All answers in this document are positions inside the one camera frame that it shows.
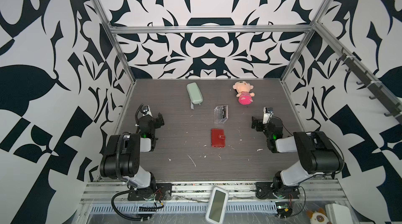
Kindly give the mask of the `clear plastic card box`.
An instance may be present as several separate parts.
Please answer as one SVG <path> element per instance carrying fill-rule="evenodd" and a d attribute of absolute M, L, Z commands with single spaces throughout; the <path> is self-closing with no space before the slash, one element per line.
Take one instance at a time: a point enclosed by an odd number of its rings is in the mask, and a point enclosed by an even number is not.
<path fill-rule="evenodd" d="M 228 120 L 228 105 L 218 105 L 214 108 L 214 123 L 224 124 Z"/>

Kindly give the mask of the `red card holder wallet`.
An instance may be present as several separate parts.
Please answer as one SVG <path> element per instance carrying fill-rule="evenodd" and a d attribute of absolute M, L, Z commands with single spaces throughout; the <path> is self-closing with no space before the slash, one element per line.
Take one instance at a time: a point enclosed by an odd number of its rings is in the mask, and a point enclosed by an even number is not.
<path fill-rule="evenodd" d="M 211 129 L 211 146 L 214 148 L 224 148 L 226 136 L 223 129 Z"/>

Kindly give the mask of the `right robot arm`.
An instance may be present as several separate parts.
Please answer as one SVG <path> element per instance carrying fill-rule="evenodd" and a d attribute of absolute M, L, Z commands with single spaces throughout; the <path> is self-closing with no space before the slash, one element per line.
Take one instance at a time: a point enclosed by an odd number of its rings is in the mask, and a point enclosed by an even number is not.
<path fill-rule="evenodd" d="M 322 131 L 293 132 L 283 136 L 281 119 L 273 116 L 264 119 L 252 117 L 251 128 L 264 133 L 267 147 L 272 153 L 297 153 L 298 161 L 275 174 L 270 185 L 256 183 L 256 196 L 289 198 L 299 194 L 299 186 L 315 176 L 335 175 L 344 166 L 344 157 Z"/>

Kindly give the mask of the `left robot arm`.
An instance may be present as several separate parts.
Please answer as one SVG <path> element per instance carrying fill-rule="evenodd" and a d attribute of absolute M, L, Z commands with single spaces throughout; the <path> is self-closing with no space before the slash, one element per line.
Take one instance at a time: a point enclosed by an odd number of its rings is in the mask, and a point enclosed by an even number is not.
<path fill-rule="evenodd" d="M 155 150 L 158 140 L 156 130 L 162 126 L 162 114 L 159 113 L 156 118 L 147 114 L 137 119 L 136 133 L 111 136 L 100 163 L 100 175 L 118 179 L 135 190 L 155 192 L 155 176 L 141 167 L 140 154 Z"/>

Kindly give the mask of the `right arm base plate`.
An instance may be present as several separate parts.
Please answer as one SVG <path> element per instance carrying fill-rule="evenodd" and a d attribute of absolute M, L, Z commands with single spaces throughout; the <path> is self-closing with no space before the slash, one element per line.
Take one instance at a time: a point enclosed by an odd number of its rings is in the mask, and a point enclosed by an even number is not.
<path fill-rule="evenodd" d="M 289 200 L 298 199 L 300 195 L 299 187 L 285 186 L 276 182 L 256 182 L 255 196 L 258 199 L 266 200 Z"/>

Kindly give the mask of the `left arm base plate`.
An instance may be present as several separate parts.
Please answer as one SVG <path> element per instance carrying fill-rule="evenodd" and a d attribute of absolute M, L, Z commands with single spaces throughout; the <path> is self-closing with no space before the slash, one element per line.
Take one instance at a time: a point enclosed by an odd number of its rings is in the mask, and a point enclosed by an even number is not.
<path fill-rule="evenodd" d="M 147 188 L 134 189 L 128 195 L 129 201 L 164 201 L 169 200 L 172 193 L 171 183 L 157 183 Z"/>

